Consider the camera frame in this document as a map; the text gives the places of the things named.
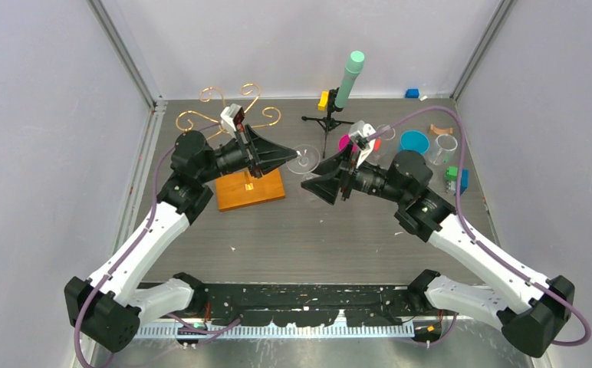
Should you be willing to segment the blue plastic wine glass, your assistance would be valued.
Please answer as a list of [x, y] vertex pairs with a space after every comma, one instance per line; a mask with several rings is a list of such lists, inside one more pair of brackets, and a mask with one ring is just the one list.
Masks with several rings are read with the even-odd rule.
[[428, 137], [418, 130], [407, 130], [400, 136], [399, 151], [411, 150], [424, 155], [428, 149]]

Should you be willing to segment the pink plastic wine glass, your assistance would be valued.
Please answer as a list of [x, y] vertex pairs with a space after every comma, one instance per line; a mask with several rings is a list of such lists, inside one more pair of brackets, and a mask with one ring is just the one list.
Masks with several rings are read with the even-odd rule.
[[347, 134], [344, 134], [339, 140], [337, 144], [337, 151], [342, 152], [348, 145], [352, 146], [352, 142], [350, 137]]

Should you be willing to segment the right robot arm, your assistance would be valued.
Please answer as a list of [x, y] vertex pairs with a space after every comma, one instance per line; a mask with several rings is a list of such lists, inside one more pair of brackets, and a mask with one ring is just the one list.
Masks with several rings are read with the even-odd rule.
[[423, 156], [398, 152], [389, 167], [362, 163], [347, 147], [319, 163], [302, 189], [329, 205], [352, 192], [397, 204], [395, 218], [409, 234], [452, 256], [484, 283], [474, 287], [425, 270], [409, 284], [409, 306], [471, 317], [496, 330], [516, 349], [542, 357], [573, 314], [575, 286], [566, 277], [534, 271], [482, 236], [459, 210], [431, 190], [433, 175]]

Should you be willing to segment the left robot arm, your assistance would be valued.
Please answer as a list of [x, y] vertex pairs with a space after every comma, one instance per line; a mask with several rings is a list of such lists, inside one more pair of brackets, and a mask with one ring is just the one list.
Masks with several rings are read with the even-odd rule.
[[205, 310], [199, 281], [185, 273], [150, 289], [138, 285], [208, 205], [213, 195], [209, 182], [243, 169], [263, 176], [298, 155], [249, 126], [217, 148], [190, 130], [177, 137], [169, 153], [172, 173], [138, 229], [88, 278], [73, 277], [64, 287], [75, 336], [86, 335], [111, 353], [124, 349], [140, 327], [157, 318], [174, 311], [198, 317]]

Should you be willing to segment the orange wooden rack base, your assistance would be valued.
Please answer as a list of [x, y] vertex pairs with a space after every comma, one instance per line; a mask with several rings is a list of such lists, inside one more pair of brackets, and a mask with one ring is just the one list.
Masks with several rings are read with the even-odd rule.
[[215, 181], [215, 194], [220, 212], [273, 202], [286, 196], [278, 169], [261, 178], [253, 177], [248, 170], [220, 177]]

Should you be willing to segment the yellow small block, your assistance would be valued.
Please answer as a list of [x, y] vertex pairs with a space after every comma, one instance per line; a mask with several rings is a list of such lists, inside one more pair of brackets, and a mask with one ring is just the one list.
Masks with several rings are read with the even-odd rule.
[[327, 110], [327, 102], [329, 97], [329, 91], [323, 90], [320, 95], [320, 99], [317, 103], [317, 109], [319, 111], [326, 111]]

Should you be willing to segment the blue small block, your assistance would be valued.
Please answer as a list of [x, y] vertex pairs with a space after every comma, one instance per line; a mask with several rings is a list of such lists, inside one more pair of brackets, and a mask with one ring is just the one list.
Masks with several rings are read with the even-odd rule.
[[419, 99], [420, 91], [418, 88], [409, 88], [405, 92], [405, 98], [407, 99]]

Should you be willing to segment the mint green microphone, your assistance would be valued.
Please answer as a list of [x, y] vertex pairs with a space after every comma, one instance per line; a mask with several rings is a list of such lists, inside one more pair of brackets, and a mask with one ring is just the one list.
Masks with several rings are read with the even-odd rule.
[[352, 51], [344, 65], [344, 75], [334, 99], [334, 109], [342, 110], [345, 108], [350, 92], [354, 86], [357, 77], [363, 70], [365, 55], [362, 51]]

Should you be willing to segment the stacked lego brick block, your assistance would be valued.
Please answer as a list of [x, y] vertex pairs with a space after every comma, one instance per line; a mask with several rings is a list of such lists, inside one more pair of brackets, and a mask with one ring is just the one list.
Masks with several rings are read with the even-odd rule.
[[446, 192], [455, 194], [456, 189], [459, 189], [459, 193], [462, 195], [469, 187], [469, 174], [468, 169], [463, 169], [459, 177], [459, 168], [448, 166], [445, 172]]

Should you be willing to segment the tan curved wooden piece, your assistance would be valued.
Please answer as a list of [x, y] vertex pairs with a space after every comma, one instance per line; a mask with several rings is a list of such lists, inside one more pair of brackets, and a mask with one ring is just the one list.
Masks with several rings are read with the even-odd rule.
[[442, 127], [439, 127], [435, 124], [430, 124], [429, 125], [429, 133], [434, 136], [441, 136], [444, 134], [452, 136], [453, 135], [453, 128], [451, 128], [451, 127], [442, 128]]

